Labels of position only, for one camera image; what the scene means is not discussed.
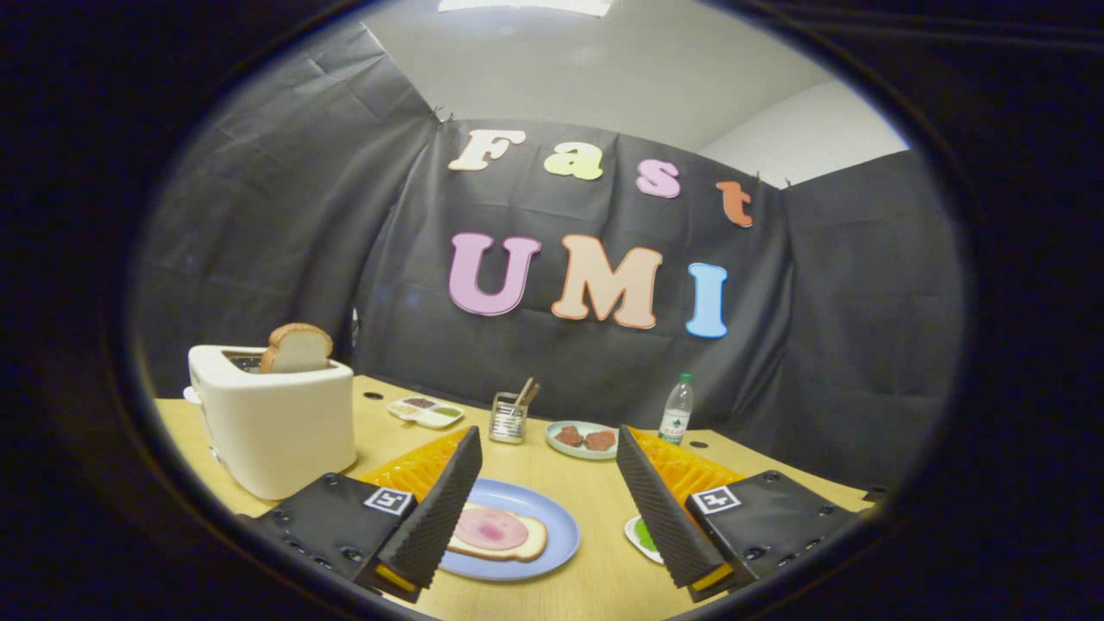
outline utensil holder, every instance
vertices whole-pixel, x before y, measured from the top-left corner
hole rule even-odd
[[[518,394],[514,392],[496,392],[490,408],[491,440],[521,444],[526,440],[526,419],[529,417],[529,406],[514,406]]]

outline toaster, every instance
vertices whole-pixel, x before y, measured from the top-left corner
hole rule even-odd
[[[291,496],[357,459],[352,369],[261,373],[262,347],[199,345],[188,351],[191,386],[211,453],[247,492]]]

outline orange letter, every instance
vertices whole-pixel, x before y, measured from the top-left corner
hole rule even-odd
[[[744,213],[744,203],[752,203],[752,197],[736,181],[721,181],[716,185],[724,196],[724,214],[737,227],[744,229],[752,225],[752,217]]]
[[[563,245],[569,254],[567,275],[563,281],[563,295],[552,305],[553,315],[565,319],[586,318],[590,309],[583,303],[583,293],[590,291],[591,304],[599,322],[609,316],[614,303],[622,298],[614,320],[641,330],[655,327],[651,294],[656,270],[664,262],[662,254],[647,248],[634,248],[614,272],[602,242],[595,238],[566,235]]]

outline letter u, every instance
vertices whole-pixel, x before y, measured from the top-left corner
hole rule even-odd
[[[456,253],[448,276],[448,296],[460,308],[476,315],[503,315],[521,303],[529,275],[529,260],[541,250],[541,242],[529,238],[507,238],[502,246],[510,253],[502,290],[491,295],[479,288],[479,264],[495,240],[480,233],[459,233],[453,238]]]

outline blue plate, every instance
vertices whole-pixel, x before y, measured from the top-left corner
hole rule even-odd
[[[578,523],[567,509],[543,494],[501,481],[477,478],[468,502],[534,517],[544,523],[549,540],[541,556],[529,562],[486,560],[446,551],[445,558],[440,560],[440,568],[446,571],[480,580],[523,580],[552,571],[567,562],[578,549],[578,541],[582,539]]]

